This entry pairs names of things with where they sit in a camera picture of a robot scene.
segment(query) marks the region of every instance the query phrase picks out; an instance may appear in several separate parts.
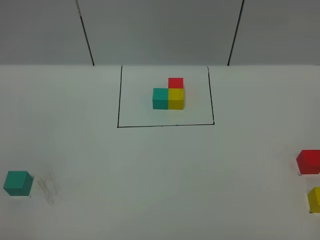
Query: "yellow block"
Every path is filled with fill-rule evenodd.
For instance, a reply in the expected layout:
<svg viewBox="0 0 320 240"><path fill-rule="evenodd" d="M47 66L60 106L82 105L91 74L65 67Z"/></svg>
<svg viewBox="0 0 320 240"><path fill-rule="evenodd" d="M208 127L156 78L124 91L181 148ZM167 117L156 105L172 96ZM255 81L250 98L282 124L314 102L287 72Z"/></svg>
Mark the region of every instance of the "yellow block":
<svg viewBox="0 0 320 240"><path fill-rule="evenodd" d="M308 194L310 211L312 213L320 213L320 187L314 187Z"/></svg>
<svg viewBox="0 0 320 240"><path fill-rule="evenodd" d="M185 96L183 88L169 88L168 109L184 109Z"/></svg>

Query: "red block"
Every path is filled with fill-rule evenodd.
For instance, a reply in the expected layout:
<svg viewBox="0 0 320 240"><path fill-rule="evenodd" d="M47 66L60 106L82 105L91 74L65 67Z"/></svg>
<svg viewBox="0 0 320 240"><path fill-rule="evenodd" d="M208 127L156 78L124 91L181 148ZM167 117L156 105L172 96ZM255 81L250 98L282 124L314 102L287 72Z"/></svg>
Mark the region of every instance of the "red block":
<svg viewBox="0 0 320 240"><path fill-rule="evenodd" d="M182 77L169 77L169 88L170 89L183 89L184 79Z"/></svg>
<svg viewBox="0 0 320 240"><path fill-rule="evenodd" d="M320 173L320 150L302 150L296 158L301 174Z"/></svg>

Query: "stacked cubes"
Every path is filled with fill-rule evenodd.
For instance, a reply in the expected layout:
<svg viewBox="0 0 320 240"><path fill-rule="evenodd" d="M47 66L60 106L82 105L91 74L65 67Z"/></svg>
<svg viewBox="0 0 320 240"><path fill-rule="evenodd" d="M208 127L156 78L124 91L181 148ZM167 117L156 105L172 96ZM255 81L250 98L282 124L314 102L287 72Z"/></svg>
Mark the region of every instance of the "stacked cubes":
<svg viewBox="0 0 320 240"><path fill-rule="evenodd" d="M184 109L184 79L182 77L170 77L168 86L169 88L153 89L153 109Z"/></svg>

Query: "teal cube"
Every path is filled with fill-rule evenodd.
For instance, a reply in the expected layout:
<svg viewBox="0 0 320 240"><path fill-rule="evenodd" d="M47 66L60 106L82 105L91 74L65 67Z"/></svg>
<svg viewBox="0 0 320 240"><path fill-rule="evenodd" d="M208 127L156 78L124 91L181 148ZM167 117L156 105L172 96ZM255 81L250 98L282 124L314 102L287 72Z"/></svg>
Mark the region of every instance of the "teal cube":
<svg viewBox="0 0 320 240"><path fill-rule="evenodd" d="M153 109L168 109L168 98L168 88L154 88L152 97Z"/></svg>
<svg viewBox="0 0 320 240"><path fill-rule="evenodd" d="M3 189L10 196L29 196L33 180L27 171L8 171Z"/></svg>

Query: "cube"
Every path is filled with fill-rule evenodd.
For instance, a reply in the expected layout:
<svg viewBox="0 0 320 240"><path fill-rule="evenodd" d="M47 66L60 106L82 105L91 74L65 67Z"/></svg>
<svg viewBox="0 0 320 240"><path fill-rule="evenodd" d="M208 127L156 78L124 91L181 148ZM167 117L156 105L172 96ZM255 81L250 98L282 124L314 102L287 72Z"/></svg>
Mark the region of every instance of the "cube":
<svg viewBox="0 0 320 240"><path fill-rule="evenodd" d="M320 150L302 150L296 162L301 174L319 174Z"/></svg>
<svg viewBox="0 0 320 240"><path fill-rule="evenodd" d="M184 97L183 88L169 88L169 109L182 110L185 106L185 97Z"/></svg>
<svg viewBox="0 0 320 240"><path fill-rule="evenodd" d="M320 213L320 187L314 187L308 194L311 213Z"/></svg>
<svg viewBox="0 0 320 240"><path fill-rule="evenodd" d="M153 109L168 109L168 88L154 88L152 96Z"/></svg>
<svg viewBox="0 0 320 240"><path fill-rule="evenodd" d="M10 196L29 196L33 180L27 171L8 171L3 189Z"/></svg>
<svg viewBox="0 0 320 240"><path fill-rule="evenodd" d="M182 77L169 77L169 88L170 89L183 89L184 79Z"/></svg>

